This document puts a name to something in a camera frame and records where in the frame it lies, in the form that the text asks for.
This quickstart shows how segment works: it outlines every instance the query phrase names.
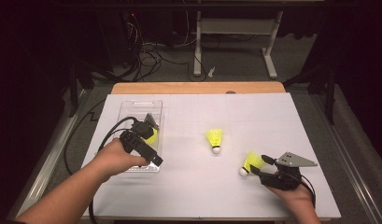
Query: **hand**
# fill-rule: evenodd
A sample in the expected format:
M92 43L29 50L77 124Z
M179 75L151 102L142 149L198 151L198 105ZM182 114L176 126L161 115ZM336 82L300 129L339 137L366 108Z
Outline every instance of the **hand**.
M94 159L90 162L91 166L97 167L104 172L106 180L113 175L118 175L130 169L133 166L148 165L143 157L133 156L127 153L119 138L114 138L101 149Z
M299 224L320 223L312 203L310 191L303 185L293 190L281 190L266 186L283 200L284 204L295 215Z
M287 206L291 206L293 203L301 202L312 203L312 195L310 194L310 191L303 185L299 185L298 188L293 190L281 190L268 186L266 187L278 197L280 197Z

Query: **white table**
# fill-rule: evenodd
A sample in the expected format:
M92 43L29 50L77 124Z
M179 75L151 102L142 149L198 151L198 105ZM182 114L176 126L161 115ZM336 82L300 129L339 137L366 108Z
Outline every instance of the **white table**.
M83 165L93 158L107 131L118 121L121 103L128 100L163 101L160 146L164 162L158 173L111 177L94 197L97 218L291 218L257 176L238 174L250 150L272 158L290 151L318 162L289 93L110 94ZM224 131L218 155L212 153L205 138L205 131L213 127ZM268 173L276 170L270 165L263 169ZM321 168L305 167L301 173L316 190L318 217L340 217Z

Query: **wire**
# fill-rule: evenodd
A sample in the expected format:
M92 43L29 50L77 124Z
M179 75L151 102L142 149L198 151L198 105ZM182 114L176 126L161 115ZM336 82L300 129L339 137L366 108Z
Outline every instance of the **wire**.
M162 56L162 54L159 52L159 48L158 48L158 43L154 43L154 49L155 49L155 52L153 52L153 53L155 53L155 54L157 54L158 56L159 56L159 58L160 58L160 62L161 61L165 61L165 62L168 62L168 63L173 63L173 64L178 64L178 65L187 65L187 76L188 77L190 77L189 76L189 72L190 72L190 63L189 62L185 62L185 63L177 63L177 62L173 62L173 61L170 61L170 60L167 60L167 59L165 59L163 56Z
M196 41L196 37L195 37L192 41L190 41L190 42L188 42L188 43L186 43L186 44L182 44L182 45L174 45L173 48L181 48L181 47L185 47L185 46L188 46L188 45L193 44L195 41Z
M132 35L133 29L135 29L134 44L136 44L137 43L137 39L138 39L138 30L137 30L137 28L132 23L126 22L126 24L128 24L128 25L130 25L130 27L132 27L132 29L130 30L129 36Z
M120 132L120 131L127 131L127 130L129 130L129 129L118 129L118 130L116 130L115 132L112 132L112 134L117 133L117 132Z
M129 70L127 70L126 72L122 73L121 75L118 75L118 77L128 77L129 75L131 75L138 68L138 66L140 66L138 61L134 61L134 63L132 64L132 67L130 67Z
M106 140L108 140L108 138L113 134L113 132L118 128L118 126L120 126L124 121L126 120L129 120L129 119L132 119L133 121L137 121L137 119L135 117L126 117L124 119L121 119L117 124L115 124L111 130L109 130L109 132L106 134L106 137L104 138L103 142L101 143L100 147L98 148L98 151L99 152L101 149L103 149L104 145L106 144Z
M142 63L141 63L139 54L137 55L136 59L137 59L137 62L139 64L139 66L138 66L138 71L135 73L135 76L132 79L132 82L136 82L138 75L141 74L141 65L142 65Z
M139 34L140 34L140 39L141 39L141 43L144 44L145 42L144 42L144 38L142 37L142 32L141 32L140 24L138 23L138 19L137 19L137 17L135 16L134 13L132 13L131 15L132 15L132 17L134 18L134 21L135 21L135 23L136 23L136 25L137 25L137 27L138 27Z
M188 40L188 35L189 35L189 32L190 32L190 19L189 19L189 14L188 14L188 11L185 11L185 14L187 16L187 36L184 40L184 43L182 45L185 45L187 43L187 40Z
M89 219L91 220L92 224L97 224L97 220L95 219L94 211L93 211L93 199L89 203Z
M304 175L301 175L301 176L307 181L307 183L309 183L311 189L313 190L313 193L312 193L312 203L313 203L314 207L316 208L316 192L315 192L315 190L313 188L313 185L312 185L312 183L310 183L310 181Z
M88 116L88 115L92 115L90 121L97 121L98 119L94 119L94 112L92 112L97 106L99 106L102 102L104 102L106 99L98 102L96 105L94 105L83 117L82 119L80 119L80 121L78 122L77 126L72 130L72 132L69 134L68 136L68 139L65 143L65 146L64 146L64 164L65 164L65 169L67 170L67 172L72 175L73 172L71 171L71 169L69 168L69 165L68 165L68 159L67 159L67 151L68 151L68 144L69 142L71 141L72 137L74 136L74 133L77 131L78 127L80 126L80 124L82 123L82 121Z
M139 59L139 60L141 61L141 64L143 64L143 65L145 65L145 66L150 66L151 68L149 69L149 71L148 71L145 75L142 75L142 74L141 74L141 71L140 71L140 72L139 72L139 76L140 76L140 78L134 78L134 81L139 81L140 79L142 79L143 81L145 81L145 80L144 80L144 77L148 77L148 76L154 74L154 73L157 72L157 71L161 68L161 66L162 66L161 61L160 61L160 60L157 60L151 53L146 53L146 54L150 55L152 58L155 59L155 61L154 61L155 64L154 64L154 65L143 64L142 62L143 62L145 59L147 59L147 58L144 58L144 59L142 59L142 60Z

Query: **metal leg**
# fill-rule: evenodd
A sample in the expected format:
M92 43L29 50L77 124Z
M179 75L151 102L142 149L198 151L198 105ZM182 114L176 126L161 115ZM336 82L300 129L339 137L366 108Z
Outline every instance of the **metal leg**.
M275 43L278 27L280 26L282 16L283 16L282 11L277 12L276 22L273 26L272 33L270 34L269 46L267 48L262 49L262 55L265 60L270 78L277 78L277 73L275 70L275 66L273 65L272 58L270 57L270 53L272 51L273 44Z
M200 38L201 34L201 12L197 12L197 26L196 26L196 50L194 52L194 64L193 64L193 73L196 77L199 77L202 74L202 48L200 47Z

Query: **black cable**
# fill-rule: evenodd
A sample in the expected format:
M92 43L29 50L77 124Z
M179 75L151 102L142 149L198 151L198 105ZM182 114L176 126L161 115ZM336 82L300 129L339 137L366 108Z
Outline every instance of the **black cable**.
M93 202L89 203L89 219L91 220L92 224L97 224L97 220L95 219L94 216L94 211L93 211Z
M173 64L178 64L178 65L187 65L187 76L189 75L189 72L190 72L190 63L189 62L186 62L186 63L176 63L176 62L173 62L173 61L170 61L170 60L167 60L165 59L162 54L159 52L159 48L158 48L158 45L155 44L155 49L156 49L156 54L161 58L162 61L165 61L165 62L168 62L168 63L173 63Z
M316 208L316 194L309 188L309 186L305 184L305 182L301 181L300 184L302 184L305 188L307 188L307 190L309 190L310 194L312 195L313 207Z
M144 65L144 66L154 66L154 65L156 65L157 63L160 63L161 62L161 60L160 59L158 59L158 58L156 58L153 54L152 54L152 51L150 51L150 52L144 52L144 55L149 55L149 57L147 57L147 56L145 56L142 60L141 60L141 64L142 65ZM154 61L154 65L150 65L150 64L146 64L146 63L143 63L145 60L147 60L147 59L153 59L153 61Z
M71 171L71 169L69 168L69 165L68 165L68 160L67 160L67 149L68 149L68 144L69 142L71 141L72 137L74 136L74 133L75 131L78 129L78 127L80 126L80 124L82 123L82 121L88 116L88 115L92 115L90 121L97 121L98 119L93 119L94 117L94 112L92 112L97 106L99 106L102 102L104 102L106 99L98 102L96 105L94 105L83 117L82 119L78 122L77 126L72 130L72 132L69 134L68 136L68 139L65 143L65 146L64 146L64 164L65 164L65 169L67 170L67 172L72 175L73 172Z
M316 208L316 192L315 192L315 190L313 188L313 185L312 185L312 183L310 183L310 181L304 175L301 175L301 177L303 177L307 181L307 183L309 183L311 189L313 190L313 193L312 193L312 197L313 197L312 198L312 203L313 203L314 207Z
M148 71L145 75L142 75L141 72L140 72L140 74L139 74L139 75L140 75L140 78L136 79L135 81L139 81L140 79L142 79L143 81L145 81L145 80L144 80L144 77L148 77L148 76L150 76L150 75L156 73L156 72L161 68L161 66L162 66L162 61L159 61L159 60L158 60L156 57L154 57L150 52L146 52L146 54L150 55L150 57L154 59L155 64L154 64L154 65L143 64L142 62L143 62L145 59L147 59L147 58L144 58L144 59L142 59L142 60L140 59L141 64L143 64L144 66L151 66L151 68L149 69L149 71Z
M120 126L124 121L132 119L133 121L138 121L135 117L126 117L124 119L121 119L117 124L115 124L111 130L106 134L106 137L104 138L103 142L101 143L100 147L98 148L99 152L101 149L103 149L104 145L106 144L106 140L114 133L114 131Z
M156 48L157 48L157 46L158 46L158 43L156 43L156 42L155 42L154 45L152 45L152 43L146 43L146 44L143 45L143 49L144 49L144 51L146 51L147 53L150 53L150 52L155 51Z
M146 60L146 59L148 59L148 58L149 58L149 57L145 57L145 58L141 59L141 58L138 56L138 60L139 60L139 62L140 62L141 65L146 66L146 67L148 67L148 66L153 66L153 67L152 67L152 69L153 69L154 66L156 66L157 62L156 62L156 60L154 60L154 65L148 65L148 64L145 64L145 63L144 63L144 60ZM134 82L137 82L137 81L139 81L140 79L142 79L142 80L145 82L145 80L144 80L144 75L141 73L141 69L139 70L137 76L134 77L133 81L134 81Z
M114 81L114 82L122 82L124 81L123 79L113 75L112 73L110 72L107 72L106 70L103 70L99 67L96 67L94 66L93 64L91 63L88 63L88 62L85 62L85 61L80 61L81 64L83 64L86 68L88 68L89 70L92 70L92 71L95 71L97 72L98 74L104 76L104 77L107 77L108 79Z
M118 129L118 130L116 130L115 132L112 132L112 134L117 133L117 132L120 132L120 131L127 131L127 130L129 130L129 129Z
M138 71L135 73L135 76L133 77L132 82L136 82L136 81L137 81L137 77L138 77L138 75L141 74L141 65L142 65L142 63L141 63L140 56L137 55L137 56L136 56L136 59L137 59L137 62L138 62L138 64L139 64L139 65L138 65Z
M128 77L129 75L131 75L138 67L138 62L137 61L134 61L132 63L132 66L129 68L129 70L123 72L122 74L118 75L118 77Z

